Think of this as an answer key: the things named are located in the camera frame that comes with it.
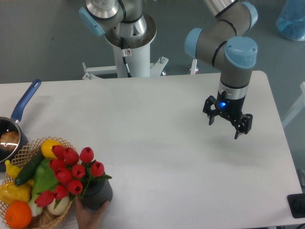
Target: green vegetable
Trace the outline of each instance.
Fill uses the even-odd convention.
[[[32,199],[29,201],[29,206],[32,210],[32,216],[35,217],[42,213],[42,209],[35,204],[36,198],[46,190],[53,191],[58,180],[54,176],[53,170],[49,167],[50,158],[44,159],[37,167],[34,175],[34,186],[32,189]]]
[[[21,169],[21,171],[16,176],[14,182],[15,185],[23,185],[28,180],[30,180],[38,167],[38,165],[41,163],[41,161],[45,159],[42,152],[38,152],[34,157],[32,157]]]

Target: blue pan handle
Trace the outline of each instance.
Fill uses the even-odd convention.
[[[24,93],[22,98],[19,100],[19,102],[15,106],[15,109],[13,110],[13,113],[10,116],[11,118],[21,121],[23,110],[24,110],[26,104],[35,94],[35,92],[39,88],[40,84],[41,84],[41,80],[38,80],[38,79],[36,79],[32,82],[32,84],[29,86],[27,91]]]

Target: orange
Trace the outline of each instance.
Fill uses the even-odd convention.
[[[11,228],[24,228],[31,222],[31,208],[27,202],[18,200],[8,206],[5,212],[5,219]]]

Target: floor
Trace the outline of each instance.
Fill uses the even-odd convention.
[[[305,42],[286,40],[276,30],[275,21],[285,0],[247,1],[256,6],[259,15],[247,34],[259,47],[254,69],[267,74],[282,117],[301,95]],[[0,83],[35,78],[81,80],[82,62],[87,67],[114,65],[112,48],[105,38],[92,35],[81,22],[78,9],[83,5],[83,0],[0,1]],[[186,35],[195,27],[208,29],[216,22],[204,1],[143,0],[143,10],[157,25],[151,61],[167,57],[168,75],[188,74],[192,58],[184,51]],[[218,72],[203,62],[198,62],[198,67],[199,73]],[[305,167],[304,117],[305,109],[285,128],[296,169]]]

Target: blue joint cap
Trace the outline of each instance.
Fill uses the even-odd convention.
[[[249,69],[256,64],[257,44],[249,37],[233,37],[225,45],[224,53],[228,61],[241,69]]]
[[[192,29],[189,34],[186,36],[184,41],[184,50],[187,54],[196,59],[196,48],[199,35],[203,29],[195,28]]]
[[[80,8],[79,15],[81,17],[82,22],[86,25],[86,27],[96,36],[101,36],[105,33],[105,31],[101,28],[101,26],[91,17],[91,15],[84,9],[84,7]]]
[[[255,6],[252,5],[249,2],[245,1],[245,2],[242,2],[242,4],[245,5],[248,8],[248,10],[250,11],[250,14],[251,14],[251,25],[250,25],[249,29],[251,29],[255,25],[255,23],[257,22],[257,19],[258,19],[257,10],[256,10]]]

